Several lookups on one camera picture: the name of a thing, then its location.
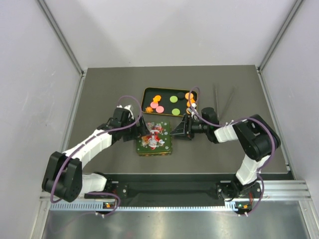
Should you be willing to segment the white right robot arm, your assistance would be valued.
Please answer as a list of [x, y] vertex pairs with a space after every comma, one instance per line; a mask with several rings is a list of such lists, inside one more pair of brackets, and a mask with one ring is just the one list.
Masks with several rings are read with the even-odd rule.
[[176, 137], [191, 140], [196, 133], [203, 133], [215, 144], [239, 141], [245, 153], [244, 159], [228, 188], [221, 189], [221, 196], [226, 196], [230, 201], [251, 191], [261, 169], [281, 146], [279, 136], [259, 115], [222, 126], [214, 108], [206, 107], [200, 116], [196, 111], [191, 115], [185, 114], [179, 126], [181, 132]]

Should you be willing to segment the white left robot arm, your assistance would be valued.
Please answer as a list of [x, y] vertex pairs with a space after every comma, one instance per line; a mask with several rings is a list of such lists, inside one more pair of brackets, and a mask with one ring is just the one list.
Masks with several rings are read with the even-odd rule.
[[113, 185], [107, 175], [100, 172], [84, 174], [83, 168], [119, 140], [136, 140], [139, 153], [149, 150], [155, 155], [168, 155], [172, 146], [170, 133], [168, 122], [145, 122], [142, 115], [134, 117], [131, 105], [118, 105], [113, 116], [87, 139], [69, 150], [50, 155], [41, 187], [50, 193], [53, 203], [57, 202], [54, 197], [66, 202], [92, 193], [109, 197]]

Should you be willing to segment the gold square tin lid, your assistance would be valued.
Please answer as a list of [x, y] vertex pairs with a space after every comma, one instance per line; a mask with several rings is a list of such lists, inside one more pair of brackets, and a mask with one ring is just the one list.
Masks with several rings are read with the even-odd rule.
[[169, 121], [146, 123], [150, 134], [137, 139], [136, 152], [139, 156], [165, 156], [172, 153], [172, 136]]

